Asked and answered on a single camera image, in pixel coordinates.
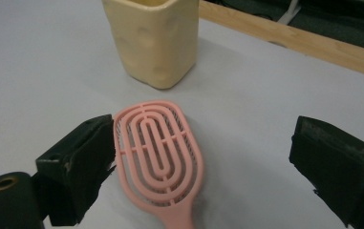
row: pink plastic brush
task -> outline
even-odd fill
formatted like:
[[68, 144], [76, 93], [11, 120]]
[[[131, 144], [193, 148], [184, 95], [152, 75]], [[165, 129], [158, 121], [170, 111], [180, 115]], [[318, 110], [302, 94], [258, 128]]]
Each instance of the pink plastic brush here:
[[167, 229], [193, 229], [203, 158], [181, 109], [169, 101], [150, 101], [124, 109], [114, 120], [125, 194]]

